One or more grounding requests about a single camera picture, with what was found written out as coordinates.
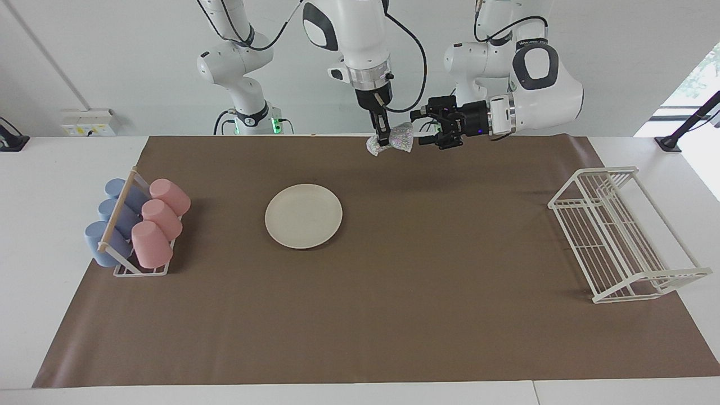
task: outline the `power outlet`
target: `power outlet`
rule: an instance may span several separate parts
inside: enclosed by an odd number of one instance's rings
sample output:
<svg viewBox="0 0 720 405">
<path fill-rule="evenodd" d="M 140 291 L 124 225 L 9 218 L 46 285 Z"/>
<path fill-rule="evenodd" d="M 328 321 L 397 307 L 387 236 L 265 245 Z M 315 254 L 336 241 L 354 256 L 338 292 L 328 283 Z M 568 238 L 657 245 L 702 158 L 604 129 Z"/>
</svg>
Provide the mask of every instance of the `power outlet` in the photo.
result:
<svg viewBox="0 0 720 405">
<path fill-rule="evenodd" d="M 110 110 L 64 110 L 62 127 L 69 136 L 116 136 L 120 129 Z"/>
</svg>

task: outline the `blue cup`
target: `blue cup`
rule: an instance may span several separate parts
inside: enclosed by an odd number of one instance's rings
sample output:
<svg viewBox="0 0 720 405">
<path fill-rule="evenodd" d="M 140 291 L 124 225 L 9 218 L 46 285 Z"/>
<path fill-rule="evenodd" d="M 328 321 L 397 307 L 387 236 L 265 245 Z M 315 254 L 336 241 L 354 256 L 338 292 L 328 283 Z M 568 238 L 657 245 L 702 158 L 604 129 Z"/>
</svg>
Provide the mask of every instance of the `blue cup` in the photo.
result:
<svg viewBox="0 0 720 405">
<path fill-rule="evenodd" d="M 109 222 L 110 216 L 112 216 L 112 211 L 115 209 L 116 204 L 117 198 L 110 198 L 101 202 L 100 206 L 97 208 L 97 213 L 100 216 L 100 219 Z M 138 214 L 134 213 L 130 207 L 123 204 L 120 208 L 120 215 L 117 217 L 117 222 L 115 223 L 115 229 L 120 231 L 123 238 L 130 239 L 132 227 L 139 223 L 140 217 L 138 217 Z"/>
<path fill-rule="evenodd" d="M 100 253 L 97 251 L 97 244 L 100 243 L 102 234 L 105 232 L 106 227 L 106 221 L 91 223 L 87 228 L 85 228 L 85 242 L 87 242 L 88 246 L 90 246 L 90 251 L 92 252 L 97 264 L 103 267 L 115 267 L 119 264 L 119 262 L 115 260 L 114 257 L 110 256 L 107 252 Z M 125 259 L 130 257 L 130 254 L 132 253 L 132 247 L 125 238 L 122 237 L 120 231 L 117 229 L 112 230 L 110 246 L 112 246 L 112 248 L 115 249 L 117 253 L 120 253 L 120 255 L 122 255 Z"/>
<path fill-rule="evenodd" d="M 122 188 L 125 186 L 125 180 L 123 179 L 112 179 L 105 185 L 105 194 L 110 198 L 118 198 Z M 134 184 L 130 187 L 130 191 L 125 199 L 125 205 L 130 207 L 131 210 L 135 211 L 136 214 L 140 215 L 143 211 L 143 204 L 150 201 L 142 190 L 137 188 Z"/>
</svg>

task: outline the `cup rack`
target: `cup rack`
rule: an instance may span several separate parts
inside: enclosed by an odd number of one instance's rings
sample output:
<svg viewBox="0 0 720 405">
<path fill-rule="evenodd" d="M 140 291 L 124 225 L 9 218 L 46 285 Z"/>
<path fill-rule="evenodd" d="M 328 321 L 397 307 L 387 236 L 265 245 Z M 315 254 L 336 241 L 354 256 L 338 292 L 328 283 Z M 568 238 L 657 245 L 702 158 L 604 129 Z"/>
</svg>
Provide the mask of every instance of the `cup rack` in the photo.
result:
<svg viewBox="0 0 720 405">
<path fill-rule="evenodd" d="M 700 266 L 638 180 L 636 167 L 581 169 L 550 200 L 594 303 L 658 298 L 712 273 Z M 670 270 L 621 189 L 634 183 L 695 268 Z"/>
<path fill-rule="evenodd" d="M 125 186 L 123 186 L 122 190 L 120 191 L 120 196 L 117 198 L 117 204 L 115 205 L 115 209 L 112 211 L 112 214 L 110 215 L 110 219 L 107 221 L 107 227 L 105 228 L 105 232 L 102 234 L 102 239 L 98 243 L 97 250 L 101 253 L 108 253 L 110 256 L 114 257 L 120 264 L 115 266 L 113 275 L 115 277 L 152 277 L 152 276 L 161 276 L 168 274 L 168 268 L 170 267 L 170 262 L 165 264 L 162 267 L 157 267 L 155 269 L 145 269 L 143 267 L 140 267 L 140 265 L 133 264 L 129 259 L 125 259 L 120 253 L 117 252 L 111 245 L 110 245 L 110 239 L 112 237 L 112 230 L 115 227 L 115 224 L 117 223 L 117 219 L 120 216 L 120 208 L 123 204 L 125 204 L 125 200 L 127 199 L 127 194 L 130 192 L 130 188 L 135 185 L 145 193 L 148 197 L 150 197 L 150 185 L 138 174 L 138 168 L 134 166 L 132 170 L 130 170 L 130 174 L 127 176 L 127 179 L 125 180 Z M 170 248 L 174 250 L 175 248 L 175 239 L 170 241 Z"/>
</svg>

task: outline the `window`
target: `window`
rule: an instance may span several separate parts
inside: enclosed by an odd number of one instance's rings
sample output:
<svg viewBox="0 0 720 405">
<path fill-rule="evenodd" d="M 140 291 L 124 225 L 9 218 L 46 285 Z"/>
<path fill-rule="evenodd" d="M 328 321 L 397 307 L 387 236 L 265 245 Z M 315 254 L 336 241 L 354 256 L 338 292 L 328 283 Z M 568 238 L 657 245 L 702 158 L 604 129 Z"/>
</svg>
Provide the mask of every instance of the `window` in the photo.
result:
<svg viewBox="0 0 720 405">
<path fill-rule="evenodd" d="M 650 120 L 684 121 L 720 89 L 720 43 L 662 103 Z"/>
</svg>

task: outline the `table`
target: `table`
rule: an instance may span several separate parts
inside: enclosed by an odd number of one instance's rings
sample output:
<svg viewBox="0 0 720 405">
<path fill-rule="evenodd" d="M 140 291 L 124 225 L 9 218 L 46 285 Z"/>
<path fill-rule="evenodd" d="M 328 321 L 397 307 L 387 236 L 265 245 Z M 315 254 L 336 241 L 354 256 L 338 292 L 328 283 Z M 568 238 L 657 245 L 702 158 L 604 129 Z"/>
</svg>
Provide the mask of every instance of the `table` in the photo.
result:
<svg viewBox="0 0 720 405">
<path fill-rule="evenodd" d="M 125 176 L 147 141 L 137 138 L 33 138 L 21 153 L 0 155 L 0 403 L 455 403 L 715 404 L 720 378 L 672 380 L 514 381 L 311 386 L 107 387 L 27 390 L 85 272 L 90 254 L 77 235 L 96 220 L 104 183 Z M 638 166 L 660 209 L 703 265 L 720 271 L 720 202 L 682 155 L 652 139 L 594 138 L 606 166 Z M 56 271 L 39 273 L 37 269 Z M 720 277 L 680 290 L 716 357 L 720 357 Z"/>
</svg>

